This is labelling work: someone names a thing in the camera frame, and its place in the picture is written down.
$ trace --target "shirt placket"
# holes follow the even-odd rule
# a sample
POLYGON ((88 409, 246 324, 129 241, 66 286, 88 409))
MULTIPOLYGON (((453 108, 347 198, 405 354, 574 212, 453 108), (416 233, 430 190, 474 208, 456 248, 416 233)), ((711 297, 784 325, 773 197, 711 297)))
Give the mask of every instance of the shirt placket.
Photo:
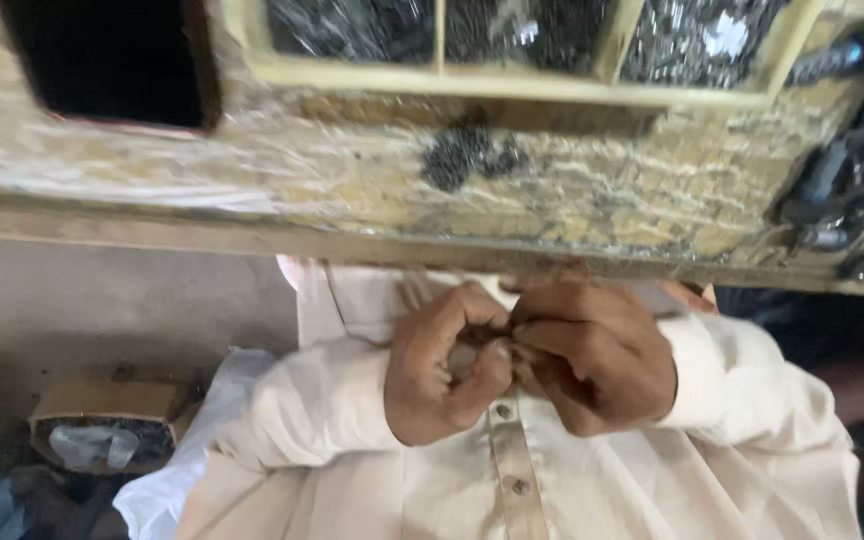
POLYGON ((548 540, 546 514, 515 395, 502 396, 488 408, 488 431, 509 540, 548 540))

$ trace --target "shirt cuff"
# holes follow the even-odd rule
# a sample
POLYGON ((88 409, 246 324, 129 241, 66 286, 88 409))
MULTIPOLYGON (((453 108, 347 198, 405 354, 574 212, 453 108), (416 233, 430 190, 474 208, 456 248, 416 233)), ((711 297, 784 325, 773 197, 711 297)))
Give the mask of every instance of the shirt cuff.
POLYGON ((722 352, 695 315, 659 321, 658 329, 672 345, 678 389, 672 410, 656 425, 664 428, 707 428, 725 413, 725 366, 722 352))
POLYGON ((404 448, 385 419, 385 374, 389 350, 363 354, 351 365, 329 400, 332 444, 346 450, 404 448))

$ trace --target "man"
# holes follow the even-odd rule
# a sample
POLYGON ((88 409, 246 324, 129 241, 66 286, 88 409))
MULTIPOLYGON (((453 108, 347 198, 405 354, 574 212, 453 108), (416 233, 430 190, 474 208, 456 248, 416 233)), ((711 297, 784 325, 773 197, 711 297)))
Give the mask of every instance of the man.
POLYGON ((285 269, 301 350, 217 433, 178 538, 860 537, 832 394, 754 325, 657 322, 641 286, 285 269))

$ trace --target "hand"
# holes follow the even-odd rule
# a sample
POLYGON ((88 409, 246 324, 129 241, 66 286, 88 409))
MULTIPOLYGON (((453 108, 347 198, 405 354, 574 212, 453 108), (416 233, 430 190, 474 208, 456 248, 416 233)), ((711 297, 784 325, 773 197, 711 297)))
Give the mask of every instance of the hand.
POLYGON ((635 293, 562 282, 527 289, 511 312, 514 353, 573 436, 664 418, 678 378, 672 348, 635 293))
POLYGON ((471 428, 512 384, 507 338, 488 341, 462 380, 447 363, 462 331, 484 326, 494 336, 508 322, 505 307, 478 283, 452 288, 401 321, 391 339, 385 417, 402 444, 426 445, 471 428))

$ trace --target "shirt sleeve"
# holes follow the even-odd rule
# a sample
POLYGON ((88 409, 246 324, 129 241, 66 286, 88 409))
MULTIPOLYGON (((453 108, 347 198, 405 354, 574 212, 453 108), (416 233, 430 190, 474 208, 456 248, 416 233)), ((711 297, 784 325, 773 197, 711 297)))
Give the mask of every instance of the shirt sleeve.
POLYGON ((217 429, 175 539, 282 538, 307 467, 402 448, 385 420, 388 363, 388 350, 342 338, 276 364, 244 414, 217 429))
POLYGON ((678 391, 660 426, 718 446, 777 453, 850 450, 833 393, 786 362, 762 328, 723 316, 661 321, 672 345, 678 391))
POLYGON ((219 427, 210 450, 268 471, 402 448, 385 419, 388 363, 387 349, 354 338, 287 356, 259 381, 245 414, 219 427))

